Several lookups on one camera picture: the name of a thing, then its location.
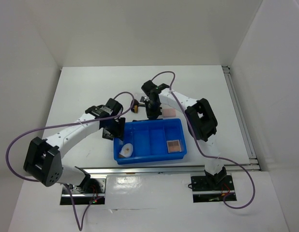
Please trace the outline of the pink square compact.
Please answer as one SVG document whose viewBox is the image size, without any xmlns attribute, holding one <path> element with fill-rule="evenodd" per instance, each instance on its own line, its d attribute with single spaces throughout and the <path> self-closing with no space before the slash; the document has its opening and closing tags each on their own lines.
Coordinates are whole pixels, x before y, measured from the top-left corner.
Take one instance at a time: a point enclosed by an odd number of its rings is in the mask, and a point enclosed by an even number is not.
<svg viewBox="0 0 299 232">
<path fill-rule="evenodd" d="M 176 110 L 173 108 L 165 108 L 162 110 L 162 116 L 163 117 L 175 117 L 176 116 Z"/>
</svg>

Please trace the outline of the thin black makeup brush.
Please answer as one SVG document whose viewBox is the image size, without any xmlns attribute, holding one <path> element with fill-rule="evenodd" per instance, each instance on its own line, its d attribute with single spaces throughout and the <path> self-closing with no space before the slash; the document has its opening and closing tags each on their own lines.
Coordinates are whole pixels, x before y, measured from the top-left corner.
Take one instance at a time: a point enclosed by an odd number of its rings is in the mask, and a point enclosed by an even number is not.
<svg viewBox="0 0 299 232">
<path fill-rule="evenodd" d="M 157 118 L 157 119 L 142 119 L 142 120 L 132 120 L 132 122 L 157 121 L 157 120 L 163 120 L 163 119 L 162 118 Z"/>
</svg>

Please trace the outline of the small gold kabuki brush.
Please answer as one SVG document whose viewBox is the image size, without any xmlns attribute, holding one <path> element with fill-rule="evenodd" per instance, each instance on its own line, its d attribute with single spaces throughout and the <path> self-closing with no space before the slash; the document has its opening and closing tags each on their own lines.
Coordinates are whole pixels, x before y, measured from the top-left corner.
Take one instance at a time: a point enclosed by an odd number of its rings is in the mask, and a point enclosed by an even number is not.
<svg viewBox="0 0 299 232">
<path fill-rule="evenodd" d="M 134 99 L 134 100 L 132 101 L 132 104 L 133 104 L 133 106 L 132 106 L 132 108 L 131 108 L 131 112 L 133 112 L 133 113 L 135 113 L 135 114 L 138 113 L 138 109 L 139 109 L 140 107 L 145 107 L 145 104 L 144 104 L 144 103 L 140 103 L 140 102 L 137 101 L 136 99 Z"/>
</svg>

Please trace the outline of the white oval compact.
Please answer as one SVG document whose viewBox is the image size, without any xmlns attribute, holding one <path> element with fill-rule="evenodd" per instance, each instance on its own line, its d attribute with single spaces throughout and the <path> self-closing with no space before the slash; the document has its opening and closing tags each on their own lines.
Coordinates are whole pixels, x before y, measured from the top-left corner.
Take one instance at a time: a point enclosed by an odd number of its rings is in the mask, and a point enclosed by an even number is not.
<svg viewBox="0 0 299 232">
<path fill-rule="evenodd" d="M 119 152 L 119 157 L 129 158 L 133 154 L 133 150 L 133 145 L 131 143 L 127 143 L 121 148 L 121 151 Z"/>
</svg>

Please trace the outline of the brown eyeshadow palette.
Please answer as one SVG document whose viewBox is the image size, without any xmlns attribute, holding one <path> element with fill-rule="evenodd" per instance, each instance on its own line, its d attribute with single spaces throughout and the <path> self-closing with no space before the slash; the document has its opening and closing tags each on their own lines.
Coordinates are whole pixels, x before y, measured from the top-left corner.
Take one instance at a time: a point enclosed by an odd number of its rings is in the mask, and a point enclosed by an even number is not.
<svg viewBox="0 0 299 232">
<path fill-rule="evenodd" d="M 166 141 L 168 153 L 179 153 L 182 152 L 180 140 L 168 140 Z"/>
</svg>

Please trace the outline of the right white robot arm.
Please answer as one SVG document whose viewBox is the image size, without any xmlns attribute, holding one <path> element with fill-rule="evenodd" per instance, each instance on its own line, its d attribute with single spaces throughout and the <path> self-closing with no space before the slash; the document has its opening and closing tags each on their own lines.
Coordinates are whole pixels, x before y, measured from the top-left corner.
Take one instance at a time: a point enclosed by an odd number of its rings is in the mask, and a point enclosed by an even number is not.
<svg viewBox="0 0 299 232">
<path fill-rule="evenodd" d="M 216 143 L 218 122 L 208 100 L 189 98 L 170 90 L 166 84 L 155 85 L 151 80 L 141 87 L 145 93 L 146 114 L 149 120 L 155 120 L 162 115 L 161 104 L 183 113 L 188 131 L 196 141 L 205 158 L 206 184 L 210 189 L 217 189 L 226 177 L 223 161 L 219 159 L 220 152 Z"/>
</svg>

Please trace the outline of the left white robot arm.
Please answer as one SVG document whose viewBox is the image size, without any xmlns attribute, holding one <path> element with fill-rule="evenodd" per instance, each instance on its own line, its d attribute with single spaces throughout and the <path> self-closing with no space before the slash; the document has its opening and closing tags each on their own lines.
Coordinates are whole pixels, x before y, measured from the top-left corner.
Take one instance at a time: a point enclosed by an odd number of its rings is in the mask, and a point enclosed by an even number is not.
<svg viewBox="0 0 299 232">
<path fill-rule="evenodd" d="M 105 105 L 92 106 L 62 131 L 45 139 L 36 137 L 30 142 L 23 169 L 44 186 L 55 183 L 73 185 L 80 193 L 91 193 L 98 182 L 80 167 L 62 164 L 62 159 L 75 145 L 89 135 L 103 131 L 104 139 L 123 139 L 125 118 L 119 117 L 123 106 L 110 98 Z"/>
</svg>

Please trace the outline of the clear eyeshadow swatch card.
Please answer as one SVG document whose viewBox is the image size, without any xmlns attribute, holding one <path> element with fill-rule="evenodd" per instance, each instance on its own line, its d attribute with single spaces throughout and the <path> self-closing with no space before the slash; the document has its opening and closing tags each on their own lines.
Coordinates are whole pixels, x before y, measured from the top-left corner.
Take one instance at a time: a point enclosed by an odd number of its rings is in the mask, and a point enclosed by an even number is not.
<svg viewBox="0 0 299 232">
<path fill-rule="evenodd" d="M 142 96 L 142 97 L 140 98 L 140 102 L 141 102 L 141 103 L 144 103 L 144 102 L 146 102 L 146 101 L 147 101 L 147 97 Z"/>
</svg>

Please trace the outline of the blue plastic divided tray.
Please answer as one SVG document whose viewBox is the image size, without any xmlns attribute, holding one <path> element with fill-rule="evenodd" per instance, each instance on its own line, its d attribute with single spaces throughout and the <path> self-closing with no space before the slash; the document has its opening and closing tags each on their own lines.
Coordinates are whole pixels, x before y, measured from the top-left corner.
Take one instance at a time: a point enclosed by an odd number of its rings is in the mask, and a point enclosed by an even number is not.
<svg viewBox="0 0 299 232">
<path fill-rule="evenodd" d="M 166 145 L 168 140 L 180 140 L 182 152 L 169 154 Z M 127 143 L 133 145 L 133 154 L 129 158 L 120 158 L 119 152 Z M 123 141 L 118 138 L 113 140 L 113 156 L 118 165 L 181 160 L 186 154 L 185 136 L 179 118 L 127 122 Z"/>
</svg>

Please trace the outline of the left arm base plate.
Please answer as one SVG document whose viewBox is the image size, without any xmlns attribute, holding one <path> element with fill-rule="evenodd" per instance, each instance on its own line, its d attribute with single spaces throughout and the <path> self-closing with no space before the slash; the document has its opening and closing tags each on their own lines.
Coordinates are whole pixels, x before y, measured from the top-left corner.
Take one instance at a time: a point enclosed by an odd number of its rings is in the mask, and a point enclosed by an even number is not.
<svg viewBox="0 0 299 232">
<path fill-rule="evenodd" d="M 93 201 L 92 205 L 104 205 L 106 180 L 105 175 L 98 175 L 86 190 L 69 185 L 75 205 L 88 205 L 91 201 Z"/>
</svg>

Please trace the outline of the front aluminium rail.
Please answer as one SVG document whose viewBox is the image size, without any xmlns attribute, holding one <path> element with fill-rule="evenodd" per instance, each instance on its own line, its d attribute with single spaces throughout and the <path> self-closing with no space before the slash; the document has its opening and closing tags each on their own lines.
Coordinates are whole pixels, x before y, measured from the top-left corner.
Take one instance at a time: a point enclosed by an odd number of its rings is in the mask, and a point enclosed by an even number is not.
<svg viewBox="0 0 299 232">
<path fill-rule="evenodd" d="M 191 173 L 191 172 L 203 172 L 204 166 L 84 168 L 83 170 L 89 174 Z"/>
</svg>

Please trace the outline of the aluminium rail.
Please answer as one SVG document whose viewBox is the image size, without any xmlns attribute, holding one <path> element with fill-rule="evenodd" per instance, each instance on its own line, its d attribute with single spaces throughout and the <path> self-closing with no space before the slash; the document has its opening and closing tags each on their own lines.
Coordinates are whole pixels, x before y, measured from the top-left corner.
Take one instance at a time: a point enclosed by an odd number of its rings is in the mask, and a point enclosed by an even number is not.
<svg viewBox="0 0 299 232">
<path fill-rule="evenodd" d="M 260 169 L 259 161 L 257 159 L 256 153 L 254 150 L 254 146 L 253 146 L 253 143 L 252 143 L 252 140 L 251 140 L 248 128 L 247 128 L 247 124 L 245 122 L 244 115 L 243 115 L 243 112 L 242 112 L 242 109 L 240 106 L 240 102 L 239 102 L 239 99 L 238 99 L 238 96 L 237 96 L 237 93 L 235 90 L 235 86 L 232 81 L 230 67 L 222 66 L 222 70 L 224 73 L 224 77 L 225 77 L 226 84 L 227 84 L 227 87 L 228 87 L 228 90 L 229 90 L 229 93 L 231 96 L 233 106 L 235 109 L 235 113 L 236 113 L 237 120 L 239 123 L 239 128 L 240 128 L 243 140 L 244 140 L 245 148 L 246 148 L 247 155 L 248 155 L 249 162 L 250 162 L 249 164 L 246 164 L 246 167 L 250 171 L 260 171 L 261 169 Z"/>
<path fill-rule="evenodd" d="M 203 172 L 204 166 L 84 168 L 83 170 L 89 174 L 191 173 L 191 172 Z"/>
</svg>

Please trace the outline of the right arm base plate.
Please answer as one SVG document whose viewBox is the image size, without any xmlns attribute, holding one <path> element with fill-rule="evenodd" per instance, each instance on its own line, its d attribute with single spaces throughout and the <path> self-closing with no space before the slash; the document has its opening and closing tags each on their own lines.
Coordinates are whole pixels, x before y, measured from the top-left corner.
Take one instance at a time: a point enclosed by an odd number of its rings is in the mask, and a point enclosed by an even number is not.
<svg viewBox="0 0 299 232">
<path fill-rule="evenodd" d="M 237 201 L 233 178 L 227 175 L 218 185 L 211 187 L 205 176 L 191 176 L 191 183 L 187 186 L 192 190 L 194 203 Z"/>
</svg>

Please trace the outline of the right side aluminium rail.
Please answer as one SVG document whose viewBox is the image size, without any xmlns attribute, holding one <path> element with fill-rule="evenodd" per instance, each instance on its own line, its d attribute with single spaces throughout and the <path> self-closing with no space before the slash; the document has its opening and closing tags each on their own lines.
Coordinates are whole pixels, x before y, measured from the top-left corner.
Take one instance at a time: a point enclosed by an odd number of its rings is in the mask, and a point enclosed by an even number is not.
<svg viewBox="0 0 299 232">
<path fill-rule="evenodd" d="M 247 128 L 247 124 L 245 122 L 244 115 L 243 115 L 243 112 L 242 112 L 242 109 L 240 106 L 240 102 L 239 102 L 239 99 L 238 99 L 238 96 L 237 96 L 237 93 L 235 90 L 235 86 L 232 81 L 230 67 L 222 66 L 222 70 L 224 73 L 224 77 L 225 77 L 226 84 L 227 84 L 227 87 L 228 87 L 228 90 L 229 90 L 229 93 L 231 96 L 233 106 L 235 109 L 235 113 L 236 113 L 237 120 L 239 123 L 239 128 L 240 128 L 243 140 L 244 140 L 245 148 L 246 148 L 247 155 L 248 155 L 249 162 L 250 162 L 249 164 L 246 164 L 246 167 L 250 171 L 260 171 L 261 169 L 260 169 L 259 161 L 257 159 L 256 153 L 254 150 L 254 146 L 253 146 L 253 143 L 252 143 L 252 140 L 251 140 L 248 128 Z"/>
</svg>

